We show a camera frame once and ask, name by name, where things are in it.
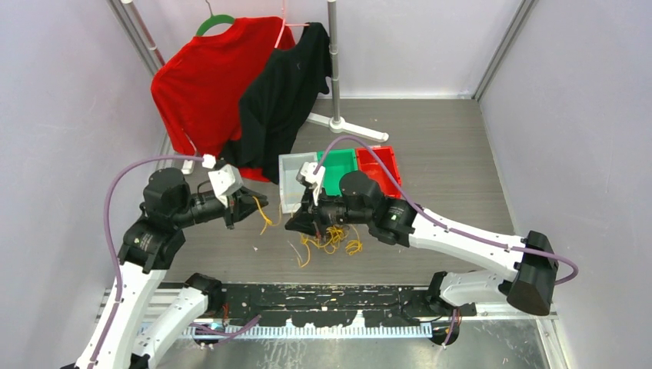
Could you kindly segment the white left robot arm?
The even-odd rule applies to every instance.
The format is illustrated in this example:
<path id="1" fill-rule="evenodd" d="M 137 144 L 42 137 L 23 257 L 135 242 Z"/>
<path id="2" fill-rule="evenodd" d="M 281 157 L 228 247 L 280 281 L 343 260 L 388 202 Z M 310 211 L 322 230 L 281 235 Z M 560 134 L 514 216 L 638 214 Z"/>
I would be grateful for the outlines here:
<path id="1" fill-rule="evenodd" d="M 141 215 L 125 232 L 117 254 L 118 276 L 91 340 L 73 368 L 155 368 L 183 331 L 225 305 L 221 281 L 195 273 L 175 300 L 146 329 L 149 303 L 175 255 L 185 243 L 183 230 L 222 218 L 227 228 L 268 204 L 246 188 L 238 170 L 225 165 L 209 174 L 212 189 L 191 193 L 181 170 L 154 172 L 143 191 Z"/>

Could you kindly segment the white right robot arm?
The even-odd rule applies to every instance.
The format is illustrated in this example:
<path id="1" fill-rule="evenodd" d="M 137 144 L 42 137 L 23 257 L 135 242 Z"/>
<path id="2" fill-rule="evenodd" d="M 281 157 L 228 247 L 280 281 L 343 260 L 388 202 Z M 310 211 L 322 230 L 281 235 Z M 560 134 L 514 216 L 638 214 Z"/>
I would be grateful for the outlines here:
<path id="1" fill-rule="evenodd" d="M 551 312 L 559 263 L 545 234 L 497 234 L 443 218 L 409 201 L 387 196 L 361 171 L 347 173 L 341 193 L 327 195 L 304 175 L 300 208 L 285 224 L 288 231 L 323 238 L 329 227 L 363 224 L 378 241 L 419 248 L 470 262 L 476 271 L 434 273 L 427 290 L 429 310 L 439 316 L 479 302 L 506 301 L 527 314 Z"/>

